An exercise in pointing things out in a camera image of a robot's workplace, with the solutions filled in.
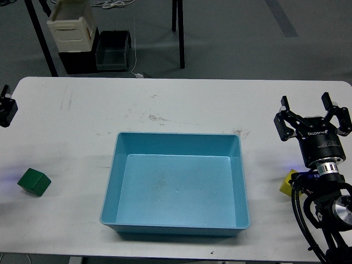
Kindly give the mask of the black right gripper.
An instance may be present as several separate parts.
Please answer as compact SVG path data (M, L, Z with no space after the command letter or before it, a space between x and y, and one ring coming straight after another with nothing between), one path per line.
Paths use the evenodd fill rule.
M334 104L328 92L322 97L322 102L327 111L325 117L307 117L290 110L286 96L281 99L281 107L275 115L274 124L282 141L297 138L307 168L313 168L318 163L333 161L341 163L346 155L339 136L348 136L351 133L351 117L346 107L340 108ZM331 123L336 117L339 127Z

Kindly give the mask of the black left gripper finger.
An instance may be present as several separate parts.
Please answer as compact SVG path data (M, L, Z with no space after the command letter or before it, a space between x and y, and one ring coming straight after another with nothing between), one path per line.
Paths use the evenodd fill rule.
M1 127L9 127L18 110L17 102L12 98L8 85L1 91Z

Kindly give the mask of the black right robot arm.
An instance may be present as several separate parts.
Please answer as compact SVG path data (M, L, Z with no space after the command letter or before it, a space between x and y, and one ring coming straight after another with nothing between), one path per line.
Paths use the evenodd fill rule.
M286 96L274 124L282 141L296 138L307 172L289 174L288 193L295 219L321 263L351 263L351 247L341 233L351 230L351 185L338 170L346 156L341 136L351 133L346 107L329 93L322 95L324 117L301 117L290 110Z

